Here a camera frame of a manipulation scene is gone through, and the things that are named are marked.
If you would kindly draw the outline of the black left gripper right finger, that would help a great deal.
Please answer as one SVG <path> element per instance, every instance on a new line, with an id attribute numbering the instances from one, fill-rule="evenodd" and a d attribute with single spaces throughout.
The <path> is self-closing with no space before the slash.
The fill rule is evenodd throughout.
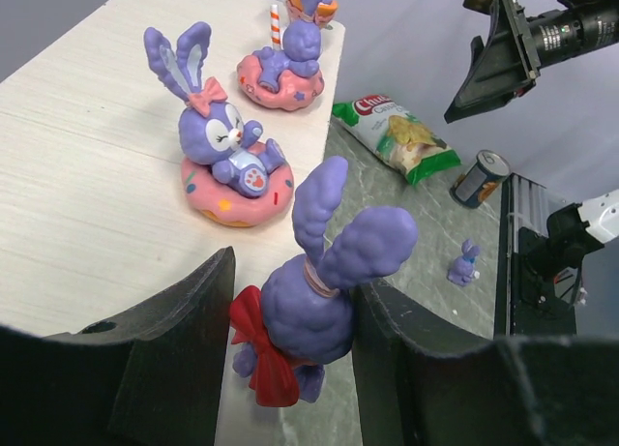
<path id="1" fill-rule="evenodd" d="M 614 445 L 618 343 L 488 340 L 383 281 L 353 291 L 367 445 Z"/>

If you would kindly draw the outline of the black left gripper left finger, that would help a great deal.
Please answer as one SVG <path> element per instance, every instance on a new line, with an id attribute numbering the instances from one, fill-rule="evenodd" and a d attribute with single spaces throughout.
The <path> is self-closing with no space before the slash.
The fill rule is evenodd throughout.
<path id="1" fill-rule="evenodd" d="M 82 331 L 1 330 L 5 445 L 211 445 L 235 281 L 231 248 Z"/>

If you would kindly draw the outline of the purple bunny with red bow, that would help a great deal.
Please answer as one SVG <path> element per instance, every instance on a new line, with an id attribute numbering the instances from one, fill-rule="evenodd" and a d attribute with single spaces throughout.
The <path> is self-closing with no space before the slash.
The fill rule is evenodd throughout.
<path id="1" fill-rule="evenodd" d="M 249 285 L 229 308 L 233 369 L 249 382 L 255 401 L 288 407 L 320 396 L 325 367 L 354 340 L 352 288 L 393 275 L 410 257 L 418 227 L 404 209 L 362 210 L 326 245 L 339 207 L 348 161 L 326 159 L 297 188 L 291 219 L 302 253 L 284 262 L 260 287 Z"/>

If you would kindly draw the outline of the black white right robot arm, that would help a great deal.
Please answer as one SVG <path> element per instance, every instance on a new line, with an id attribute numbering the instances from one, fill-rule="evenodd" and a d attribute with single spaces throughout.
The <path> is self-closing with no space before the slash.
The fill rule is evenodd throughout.
<path id="1" fill-rule="evenodd" d="M 448 123 L 487 113 L 530 91 L 543 68 L 616 45 L 618 0 L 557 0 L 560 11 L 528 16 L 517 0 L 464 0 L 464 8 L 488 15 L 486 39 L 471 41 L 468 74 L 447 108 Z M 522 277 L 535 285 L 618 236 L 618 193 L 571 204 L 551 214 L 547 235 L 521 249 Z"/>

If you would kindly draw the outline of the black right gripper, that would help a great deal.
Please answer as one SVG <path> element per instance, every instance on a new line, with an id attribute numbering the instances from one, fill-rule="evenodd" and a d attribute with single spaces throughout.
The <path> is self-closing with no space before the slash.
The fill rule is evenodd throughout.
<path id="1" fill-rule="evenodd" d="M 448 123 L 507 105 L 540 70 L 618 43 L 618 0 L 556 0 L 564 9 L 526 18 L 514 0 L 494 0 L 488 38 L 473 38 L 471 64 L 444 114 Z"/>

